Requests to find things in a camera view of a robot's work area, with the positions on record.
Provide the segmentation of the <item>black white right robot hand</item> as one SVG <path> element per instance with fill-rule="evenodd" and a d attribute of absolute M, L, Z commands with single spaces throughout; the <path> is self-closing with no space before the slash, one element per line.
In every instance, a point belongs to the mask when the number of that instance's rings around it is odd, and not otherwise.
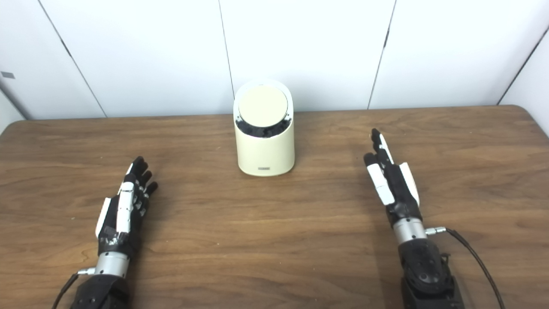
<path fill-rule="evenodd" d="M 386 139 L 376 128 L 370 134 L 374 152 L 366 153 L 363 160 L 376 189 L 390 226 L 400 220 L 423 219 L 414 178 L 406 162 L 396 164 Z"/>

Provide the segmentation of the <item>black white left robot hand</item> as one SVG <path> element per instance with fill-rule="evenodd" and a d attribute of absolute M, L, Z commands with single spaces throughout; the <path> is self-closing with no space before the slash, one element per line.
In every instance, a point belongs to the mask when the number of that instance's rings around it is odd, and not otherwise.
<path fill-rule="evenodd" d="M 142 156 L 128 168 L 115 196 L 104 200 L 96 224 L 98 255 L 116 252 L 134 258 L 141 250 L 141 230 L 150 197 L 158 188 Z"/>

